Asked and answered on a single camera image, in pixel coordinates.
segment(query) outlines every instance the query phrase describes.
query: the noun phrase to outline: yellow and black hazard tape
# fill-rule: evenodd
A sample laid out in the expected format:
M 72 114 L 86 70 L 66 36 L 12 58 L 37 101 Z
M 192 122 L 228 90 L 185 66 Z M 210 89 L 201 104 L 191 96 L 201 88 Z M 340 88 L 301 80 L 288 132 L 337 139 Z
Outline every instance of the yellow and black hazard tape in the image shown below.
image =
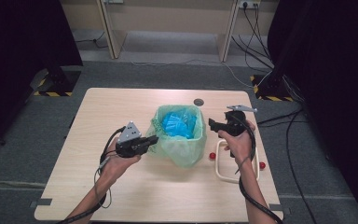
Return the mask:
M 277 96 L 265 96 L 265 95 L 261 95 L 259 90 L 258 90 L 258 87 L 257 87 L 257 84 L 256 81 L 255 81 L 255 77 L 254 76 L 251 76 L 251 81 L 252 81 L 252 84 L 253 84 L 253 87 L 254 87 L 254 91 L 255 91 L 255 97 L 259 100 L 270 100 L 270 101 L 290 101 L 292 102 L 293 101 L 293 98 L 292 97 L 277 97 Z
M 46 75 L 39 83 L 39 87 L 43 86 L 45 84 L 46 79 L 48 78 L 48 75 Z M 35 96 L 71 96 L 72 92 L 62 92 L 62 91 L 36 91 L 34 93 Z

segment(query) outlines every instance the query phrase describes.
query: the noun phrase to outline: gray carpet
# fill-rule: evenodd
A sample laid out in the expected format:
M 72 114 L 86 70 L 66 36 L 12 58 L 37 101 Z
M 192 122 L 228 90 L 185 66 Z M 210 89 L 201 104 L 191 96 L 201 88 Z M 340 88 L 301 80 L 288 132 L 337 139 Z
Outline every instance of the gray carpet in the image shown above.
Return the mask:
M 247 91 L 259 111 L 255 114 L 257 121 L 299 109 L 298 103 L 256 100 L 253 90 L 242 85 L 225 66 L 85 62 L 83 67 L 68 69 L 82 71 L 73 96 L 31 96 L 7 130 L 7 143 L 0 147 L 0 223 L 54 223 L 35 220 L 33 202 L 40 198 L 48 182 L 88 88 Z M 231 69 L 239 80 L 251 84 L 249 77 L 254 72 L 250 68 Z M 32 86 L 37 86 L 43 76 L 44 72 L 37 74 Z M 296 120 L 307 118 L 302 113 Z M 290 171 L 285 144 L 287 126 L 284 123 L 259 129 L 284 208 L 284 223 L 312 223 Z M 339 170 L 325 158 L 308 123 L 292 125 L 289 149 L 298 184 L 317 223 L 358 223 L 358 205 Z

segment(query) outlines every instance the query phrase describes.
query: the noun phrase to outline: round hole cover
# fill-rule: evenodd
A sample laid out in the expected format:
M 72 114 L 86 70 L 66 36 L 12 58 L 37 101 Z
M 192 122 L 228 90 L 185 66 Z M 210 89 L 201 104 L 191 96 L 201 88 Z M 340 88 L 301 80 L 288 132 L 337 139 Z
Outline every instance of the round hole cover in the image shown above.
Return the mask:
M 203 105 L 203 100 L 202 99 L 195 99 L 194 100 L 194 105 L 202 106 Z

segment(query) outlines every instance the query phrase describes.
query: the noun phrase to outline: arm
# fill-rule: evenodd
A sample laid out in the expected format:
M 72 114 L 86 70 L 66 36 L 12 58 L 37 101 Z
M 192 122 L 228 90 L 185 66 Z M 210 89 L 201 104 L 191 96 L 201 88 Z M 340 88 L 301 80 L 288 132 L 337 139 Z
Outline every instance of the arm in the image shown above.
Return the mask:
M 254 130 L 254 124 L 252 124 L 251 122 L 249 122 L 249 124 L 252 130 Z M 247 159 L 244 163 L 242 163 L 245 158 L 247 158 L 251 154 L 252 142 L 249 134 L 247 132 L 244 132 L 234 137 L 224 131 L 219 131 L 218 133 L 220 136 L 226 139 L 228 143 L 228 149 L 230 149 L 235 156 L 235 162 L 239 166 L 241 166 L 239 167 L 241 173 L 241 182 L 246 192 L 258 203 L 267 207 L 267 203 L 263 197 L 263 194 L 261 193 L 260 187 L 258 186 L 257 180 L 255 178 L 255 172 L 253 170 L 250 158 Z M 260 211 L 248 200 L 246 200 L 246 211 L 248 213 L 249 223 L 275 223 L 275 221 L 270 216 Z
M 108 148 L 108 151 L 115 150 L 116 141 L 117 139 L 115 138 L 113 143 Z M 121 177 L 124 172 L 126 172 L 127 168 L 141 159 L 141 156 L 135 156 L 133 158 L 121 158 L 116 156 L 115 152 L 109 153 L 107 157 L 110 157 L 110 159 L 103 167 L 103 172 L 100 178 L 68 217 L 79 215 L 94 207 L 101 200 L 104 194 L 110 189 L 110 187 L 118 180 L 118 178 Z M 91 217 L 92 214 L 87 217 L 83 217 L 73 223 L 88 223 Z

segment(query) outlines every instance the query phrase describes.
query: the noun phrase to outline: green plastic bag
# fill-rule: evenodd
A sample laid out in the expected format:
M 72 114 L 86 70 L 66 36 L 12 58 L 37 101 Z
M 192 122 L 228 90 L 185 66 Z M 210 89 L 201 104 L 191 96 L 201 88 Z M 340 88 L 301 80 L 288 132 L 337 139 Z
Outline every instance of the green plastic bag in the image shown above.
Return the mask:
M 187 109 L 196 116 L 193 138 L 184 136 L 168 136 L 162 128 L 162 121 L 168 113 Z M 158 108 L 146 136 L 156 135 L 158 142 L 149 147 L 148 155 L 170 158 L 177 166 L 189 168 L 194 166 L 203 156 L 206 143 L 205 122 L 201 111 L 195 105 L 162 105 Z

